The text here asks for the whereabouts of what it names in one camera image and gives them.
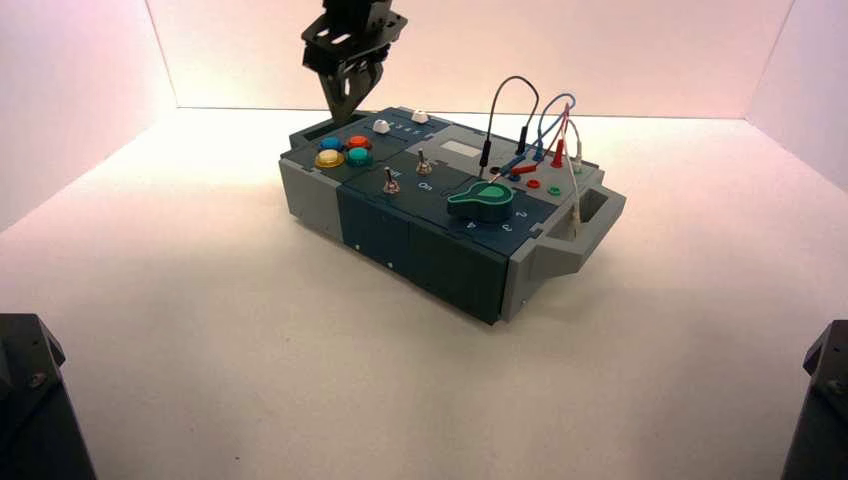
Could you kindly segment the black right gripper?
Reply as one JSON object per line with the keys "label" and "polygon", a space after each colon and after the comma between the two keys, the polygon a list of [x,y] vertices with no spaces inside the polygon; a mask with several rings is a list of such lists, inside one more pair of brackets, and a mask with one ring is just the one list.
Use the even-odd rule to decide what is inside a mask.
{"label": "black right gripper", "polygon": [[301,34],[303,65],[319,73],[335,124],[349,123],[383,75],[383,60],[408,19],[390,1],[324,1]]}

